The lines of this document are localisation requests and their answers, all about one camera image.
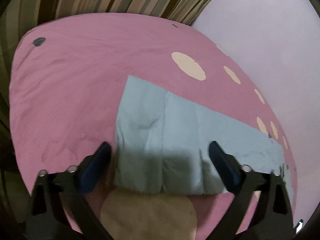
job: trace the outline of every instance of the striped fabric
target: striped fabric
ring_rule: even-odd
[[[10,140],[11,62],[22,36],[39,24],[61,17],[96,12],[128,12],[191,25],[211,0],[12,0],[0,18],[0,143]]]

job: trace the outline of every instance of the pink fabric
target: pink fabric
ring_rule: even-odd
[[[46,41],[35,47],[32,42],[38,37]],[[172,60],[173,52],[194,59],[206,79],[199,81],[186,75]],[[241,85],[231,79],[224,66],[236,74]],[[259,100],[254,92],[256,86],[239,66],[189,26],[156,17],[114,13],[78,15],[38,26],[23,37],[16,50],[10,84],[10,125],[18,166],[29,191],[39,170],[64,171],[92,154],[102,141],[115,148],[116,115],[128,75],[257,129],[260,117],[270,134],[272,121],[296,192],[295,163],[290,148],[286,149],[282,141],[281,125],[268,103]],[[108,190],[99,183],[87,196],[98,217],[107,195]],[[204,239],[232,196],[190,199],[197,213],[196,239]]]

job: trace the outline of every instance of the blue gripper pad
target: blue gripper pad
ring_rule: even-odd
[[[216,141],[209,145],[209,157],[227,191],[231,193],[239,192],[241,173],[240,165],[236,159],[232,155],[226,154]]]
[[[103,142],[93,155],[87,156],[78,166],[77,190],[80,194],[91,192],[111,160],[111,146]]]

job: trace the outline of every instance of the dark gray dot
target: dark gray dot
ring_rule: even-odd
[[[39,47],[44,42],[45,42],[45,38],[44,37],[40,37],[40,38],[35,39],[32,44],[35,45],[36,47]]]

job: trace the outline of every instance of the light blue cloth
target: light blue cloth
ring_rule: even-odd
[[[286,167],[282,147],[238,120],[129,76],[116,119],[115,185],[145,193],[215,194],[226,189],[208,155],[211,141],[240,164]],[[290,171],[284,180],[292,199]]]

